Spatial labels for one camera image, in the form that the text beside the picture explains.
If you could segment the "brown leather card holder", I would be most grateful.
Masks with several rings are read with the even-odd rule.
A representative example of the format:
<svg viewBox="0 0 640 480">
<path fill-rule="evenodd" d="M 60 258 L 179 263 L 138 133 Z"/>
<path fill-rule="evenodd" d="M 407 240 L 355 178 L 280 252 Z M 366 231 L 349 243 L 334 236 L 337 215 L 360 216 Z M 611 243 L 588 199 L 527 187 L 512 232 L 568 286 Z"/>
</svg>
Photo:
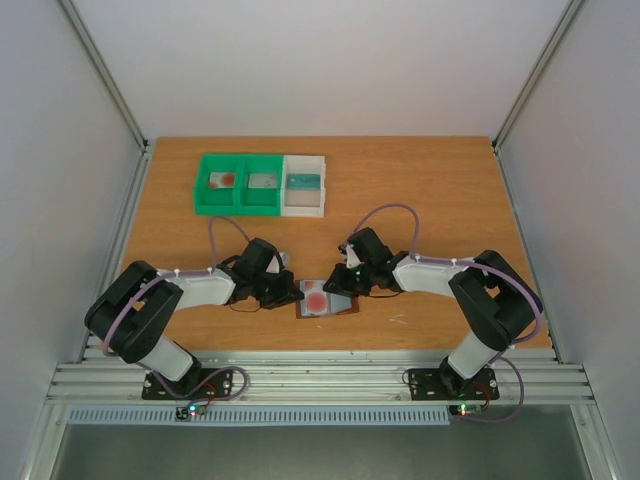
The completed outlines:
<svg viewBox="0 0 640 480">
<path fill-rule="evenodd" d="M 351 315 L 359 312 L 356 298 L 326 292 L 324 280 L 300 280 L 298 288 L 303 298 L 296 302 L 296 317 L 321 318 L 328 316 Z"/>
</svg>

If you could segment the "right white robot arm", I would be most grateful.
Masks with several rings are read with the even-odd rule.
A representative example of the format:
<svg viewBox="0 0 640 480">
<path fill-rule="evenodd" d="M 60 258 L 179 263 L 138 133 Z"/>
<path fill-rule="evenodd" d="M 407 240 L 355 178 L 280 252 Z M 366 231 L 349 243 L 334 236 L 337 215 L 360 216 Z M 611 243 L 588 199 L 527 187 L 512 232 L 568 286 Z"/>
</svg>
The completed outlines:
<svg viewBox="0 0 640 480">
<path fill-rule="evenodd" d="M 437 382 L 450 398 L 467 394 L 483 367 L 539 326 L 541 300 L 496 251 L 463 259 L 393 253 L 371 228 L 352 234 L 339 250 L 344 261 L 323 285 L 328 293 L 364 297 L 377 287 L 456 300 L 469 333 L 438 369 Z"/>
</svg>

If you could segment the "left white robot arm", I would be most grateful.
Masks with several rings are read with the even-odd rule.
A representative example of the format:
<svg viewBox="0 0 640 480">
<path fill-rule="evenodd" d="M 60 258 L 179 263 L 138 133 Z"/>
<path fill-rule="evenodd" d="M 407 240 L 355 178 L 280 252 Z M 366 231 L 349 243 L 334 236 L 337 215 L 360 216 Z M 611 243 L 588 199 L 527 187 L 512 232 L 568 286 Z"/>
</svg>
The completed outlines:
<svg viewBox="0 0 640 480">
<path fill-rule="evenodd" d="M 254 238 L 244 251 L 202 270 L 158 270 L 131 263 L 89 307 L 85 327 L 102 341 L 103 354 L 149 371 L 166 394 L 192 399 L 214 376 L 165 335 L 175 312 L 231 306 L 253 298 L 261 310 L 304 299 L 294 274 L 269 242 Z"/>
</svg>

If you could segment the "teal card in bin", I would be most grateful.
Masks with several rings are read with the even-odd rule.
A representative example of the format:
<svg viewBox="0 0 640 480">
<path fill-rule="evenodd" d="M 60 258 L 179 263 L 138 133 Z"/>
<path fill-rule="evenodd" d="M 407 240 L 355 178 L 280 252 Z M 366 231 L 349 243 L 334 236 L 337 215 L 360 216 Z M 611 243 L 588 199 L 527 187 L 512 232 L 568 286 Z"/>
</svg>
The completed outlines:
<svg viewBox="0 0 640 480">
<path fill-rule="evenodd" d="M 289 173 L 286 176 L 288 190 L 316 191 L 321 189 L 321 176 L 313 173 Z"/>
</svg>

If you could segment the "red dotted card in bin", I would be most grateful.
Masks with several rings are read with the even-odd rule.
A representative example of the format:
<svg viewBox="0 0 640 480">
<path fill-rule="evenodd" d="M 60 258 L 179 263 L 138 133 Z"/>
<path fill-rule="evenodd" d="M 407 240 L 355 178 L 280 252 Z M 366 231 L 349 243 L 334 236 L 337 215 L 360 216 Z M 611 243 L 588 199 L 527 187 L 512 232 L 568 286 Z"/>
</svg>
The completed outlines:
<svg viewBox="0 0 640 480">
<path fill-rule="evenodd" d="M 208 179 L 208 187 L 214 189 L 233 189 L 236 174 L 234 172 L 211 172 Z"/>
</svg>

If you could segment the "green two-compartment bin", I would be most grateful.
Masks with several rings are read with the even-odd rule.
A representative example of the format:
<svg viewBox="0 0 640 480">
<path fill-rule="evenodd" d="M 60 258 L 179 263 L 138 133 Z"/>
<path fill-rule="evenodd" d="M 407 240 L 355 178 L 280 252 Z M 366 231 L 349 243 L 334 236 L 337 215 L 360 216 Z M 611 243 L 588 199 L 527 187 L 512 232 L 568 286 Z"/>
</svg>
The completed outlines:
<svg viewBox="0 0 640 480">
<path fill-rule="evenodd" d="M 204 154 L 193 188 L 195 214 L 279 217 L 283 157 L 268 154 Z M 208 179 L 211 172 L 234 172 L 234 188 L 210 189 Z M 277 173 L 278 187 L 249 189 L 248 177 L 253 173 Z"/>
</svg>

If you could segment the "white translucent bin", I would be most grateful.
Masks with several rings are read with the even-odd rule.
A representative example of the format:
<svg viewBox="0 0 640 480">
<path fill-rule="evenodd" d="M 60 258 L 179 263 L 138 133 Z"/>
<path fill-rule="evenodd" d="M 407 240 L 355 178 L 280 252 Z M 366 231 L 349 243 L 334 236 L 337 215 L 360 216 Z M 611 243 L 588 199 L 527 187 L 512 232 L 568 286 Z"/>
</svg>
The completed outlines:
<svg viewBox="0 0 640 480">
<path fill-rule="evenodd" d="M 285 155 L 282 165 L 280 215 L 322 218 L 326 201 L 324 156 Z"/>
</svg>

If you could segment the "left green circuit board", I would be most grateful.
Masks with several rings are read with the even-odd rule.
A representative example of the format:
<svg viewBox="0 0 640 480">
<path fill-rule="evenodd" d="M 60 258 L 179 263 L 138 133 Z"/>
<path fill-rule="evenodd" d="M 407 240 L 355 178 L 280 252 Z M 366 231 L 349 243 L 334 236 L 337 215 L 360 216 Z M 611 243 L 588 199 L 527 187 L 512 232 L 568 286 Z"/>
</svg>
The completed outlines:
<svg viewBox="0 0 640 480">
<path fill-rule="evenodd" d="M 204 417 L 207 410 L 207 406 L 197 404 L 177 407 L 175 409 L 174 418 L 176 421 L 194 421 L 196 418 Z"/>
</svg>

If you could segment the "green circuit board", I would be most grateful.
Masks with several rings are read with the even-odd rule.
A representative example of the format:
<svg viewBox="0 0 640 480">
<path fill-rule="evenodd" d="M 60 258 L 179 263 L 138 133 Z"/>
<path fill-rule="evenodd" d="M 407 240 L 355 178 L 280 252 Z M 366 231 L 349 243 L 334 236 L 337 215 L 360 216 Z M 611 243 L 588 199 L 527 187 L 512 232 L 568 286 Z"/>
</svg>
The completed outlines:
<svg viewBox="0 0 640 480">
<path fill-rule="evenodd" d="M 487 407 L 479 404 L 461 403 L 449 406 L 449 413 L 454 417 L 471 417 L 483 413 Z"/>
<path fill-rule="evenodd" d="M 204 417 L 207 410 L 207 406 L 197 404 L 177 407 L 175 409 L 174 418 L 176 421 L 194 421 L 196 418 Z"/>
</svg>

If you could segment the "right green circuit board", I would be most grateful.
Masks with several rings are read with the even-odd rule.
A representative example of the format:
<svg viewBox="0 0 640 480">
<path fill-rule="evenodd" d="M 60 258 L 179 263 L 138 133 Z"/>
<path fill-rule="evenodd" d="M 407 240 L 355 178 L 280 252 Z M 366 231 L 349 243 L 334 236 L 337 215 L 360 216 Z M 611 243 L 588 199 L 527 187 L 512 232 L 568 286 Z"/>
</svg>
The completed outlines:
<svg viewBox="0 0 640 480">
<path fill-rule="evenodd" d="M 471 417 L 483 413 L 487 407 L 479 404 L 461 403 L 449 406 L 449 413 L 454 417 Z"/>
</svg>

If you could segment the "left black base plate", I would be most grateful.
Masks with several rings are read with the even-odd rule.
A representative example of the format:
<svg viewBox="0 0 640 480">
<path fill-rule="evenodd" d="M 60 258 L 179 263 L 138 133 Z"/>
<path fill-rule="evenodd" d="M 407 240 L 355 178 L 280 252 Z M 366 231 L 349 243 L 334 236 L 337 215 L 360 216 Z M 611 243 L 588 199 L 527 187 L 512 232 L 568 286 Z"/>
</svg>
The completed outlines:
<svg viewBox="0 0 640 480">
<path fill-rule="evenodd" d="M 201 368 L 187 373 L 179 381 L 171 381 L 159 373 L 145 376 L 143 400 L 201 400 L 227 398 L 232 393 L 235 374 L 230 368 Z"/>
</svg>

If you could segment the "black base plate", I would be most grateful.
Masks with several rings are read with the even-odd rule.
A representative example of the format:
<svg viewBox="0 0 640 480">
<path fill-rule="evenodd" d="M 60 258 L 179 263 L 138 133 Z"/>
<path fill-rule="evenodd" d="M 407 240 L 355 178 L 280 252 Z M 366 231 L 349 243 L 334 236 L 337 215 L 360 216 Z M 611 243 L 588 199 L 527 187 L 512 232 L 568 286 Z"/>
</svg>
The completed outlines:
<svg viewBox="0 0 640 480">
<path fill-rule="evenodd" d="M 414 401 L 498 400 L 496 375 L 483 368 L 472 379 L 452 380 L 447 384 L 438 368 L 412 368 L 403 373 L 403 381 Z"/>
<path fill-rule="evenodd" d="M 179 381 L 171 381 L 159 373 L 145 376 L 143 400 L 201 400 L 227 398 L 232 393 L 235 374 L 230 368 L 201 368 L 187 373 Z"/>
</svg>

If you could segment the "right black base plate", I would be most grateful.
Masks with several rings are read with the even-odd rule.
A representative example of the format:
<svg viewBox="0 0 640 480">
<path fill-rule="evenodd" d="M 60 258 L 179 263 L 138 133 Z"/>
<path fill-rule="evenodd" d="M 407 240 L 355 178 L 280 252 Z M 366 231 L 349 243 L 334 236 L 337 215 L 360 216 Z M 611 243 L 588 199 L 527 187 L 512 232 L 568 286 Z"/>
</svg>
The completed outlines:
<svg viewBox="0 0 640 480">
<path fill-rule="evenodd" d="M 452 380 L 447 384 L 438 368 L 412 368 L 403 373 L 403 381 L 414 401 L 498 400 L 496 375 L 483 368 L 472 379 Z"/>
</svg>

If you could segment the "aluminium rail frame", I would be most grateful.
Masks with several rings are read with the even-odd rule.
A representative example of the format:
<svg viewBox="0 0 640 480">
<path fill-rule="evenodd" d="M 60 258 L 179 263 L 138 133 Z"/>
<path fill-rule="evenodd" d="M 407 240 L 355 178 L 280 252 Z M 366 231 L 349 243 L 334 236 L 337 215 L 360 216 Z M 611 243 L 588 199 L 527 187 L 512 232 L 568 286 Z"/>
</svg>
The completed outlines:
<svg viewBox="0 0 640 480">
<path fill-rule="evenodd" d="M 436 367 L 443 350 L 201 351 L 207 367 L 239 366 L 249 387 L 240 397 L 256 405 L 406 404 L 404 371 Z M 550 349 L 516 349 L 494 366 L 500 398 L 512 405 L 592 404 L 586 371 L 561 363 Z M 141 403 L 145 374 L 135 365 L 86 349 L 79 363 L 60 364 L 46 394 L 48 403 Z"/>
</svg>

